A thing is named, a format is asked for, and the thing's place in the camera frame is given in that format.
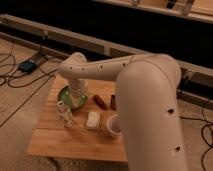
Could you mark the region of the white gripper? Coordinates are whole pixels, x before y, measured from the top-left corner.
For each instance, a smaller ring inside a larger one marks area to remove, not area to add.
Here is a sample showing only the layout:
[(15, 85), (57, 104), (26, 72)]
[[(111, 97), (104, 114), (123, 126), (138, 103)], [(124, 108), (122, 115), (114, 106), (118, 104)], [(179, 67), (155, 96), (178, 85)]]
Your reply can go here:
[(69, 81), (69, 94), (74, 108), (79, 108), (88, 100), (88, 85), (84, 79)]

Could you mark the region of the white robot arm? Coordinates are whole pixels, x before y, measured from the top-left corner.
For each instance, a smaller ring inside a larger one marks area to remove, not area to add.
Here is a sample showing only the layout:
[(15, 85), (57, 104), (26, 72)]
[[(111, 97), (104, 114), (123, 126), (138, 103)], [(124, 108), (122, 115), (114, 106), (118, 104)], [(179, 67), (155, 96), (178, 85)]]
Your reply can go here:
[(177, 103), (178, 62), (165, 54), (136, 54), (89, 62), (76, 52), (59, 65), (70, 90), (85, 79), (115, 83), (116, 108), (130, 171), (189, 171)]

